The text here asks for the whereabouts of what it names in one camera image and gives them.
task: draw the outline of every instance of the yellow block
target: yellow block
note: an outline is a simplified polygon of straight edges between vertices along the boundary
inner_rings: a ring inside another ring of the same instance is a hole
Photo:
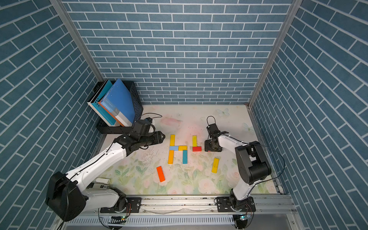
[[[188,150],[188,147],[185,145],[183,145],[183,146],[180,146],[179,145],[179,151],[183,151],[183,150]]]
[[[212,166],[213,173],[217,173],[218,166],[219,166],[219,159],[218,158],[213,159],[213,166]]]
[[[193,147],[197,147],[197,136],[193,136]]]
[[[168,164],[173,164],[174,162],[174,150],[169,151],[169,162]]]
[[[174,146],[175,145],[175,135],[171,135],[170,136],[170,146]]]

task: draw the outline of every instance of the floral tablecloth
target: floral tablecloth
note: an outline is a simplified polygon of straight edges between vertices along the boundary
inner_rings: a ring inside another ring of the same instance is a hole
[[[148,112],[163,115],[154,119],[154,125],[166,135],[164,142],[132,153],[99,177],[110,178],[112,186],[130,195],[228,194],[238,183],[240,175],[235,154],[227,149],[205,152],[204,140],[208,137],[207,116],[216,118],[221,131],[228,131],[244,141],[257,140],[245,106],[144,106],[143,113]],[[182,151],[175,151],[173,164],[167,163],[171,134],[176,135],[175,145],[188,146],[188,164],[182,164]],[[197,135],[201,152],[191,150],[192,135]],[[211,172],[214,158],[220,159],[217,173]],[[158,166],[162,167],[166,179],[163,182],[159,181]],[[276,193],[276,189],[273,181],[267,181],[256,186],[252,193]]]

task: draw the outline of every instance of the brick wall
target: brick wall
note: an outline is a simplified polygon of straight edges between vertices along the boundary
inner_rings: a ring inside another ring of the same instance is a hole
[[[242,104],[291,0],[63,1],[106,78],[145,104]]]
[[[0,229],[51,226],[50,176],[101,136],[85,103],[95,83],[48,0],[0,1]]]
[[[368,229],[367,45],[367,1],[304,0],[254,104],[306,229]]]

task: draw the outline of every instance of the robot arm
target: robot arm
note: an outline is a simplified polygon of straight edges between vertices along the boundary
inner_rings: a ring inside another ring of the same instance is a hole
[[[142,146],[156,145],[163,142],[165,135],[155,131],[152,119],[138,120],[129,134],[116,138],[111,146],[97,154],[91,160],[68,171],[56,172],[51,176],[46,204],[63,221],[70,221],[84,210],[96,208],[114,208],[120,212],[126,207],[126,195],[116,188],[94,190],[86,187],[107,168],[129,156]]]
[[[221,152],[226,148],[236,155],[240,179],[231,190],[230,202],[235,210],[242,209],[253,187],[271,174],[271,166],[258,141],[244,143],[220,132],[216,124],[207,126],[210,140],[205,141],[205,151]]]

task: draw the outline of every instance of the red block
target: red block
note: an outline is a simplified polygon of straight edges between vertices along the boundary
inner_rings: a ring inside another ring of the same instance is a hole
[[[156,169],[157,169],[157,173],[159,175],[160,182],[165,181],[165,177],[163,175],[163,171],[162,171],[161,166],[157,167]]]
[[[193,147],[193,152],[201,152],[202,151],[202,147],[197,146],[197,147]]]

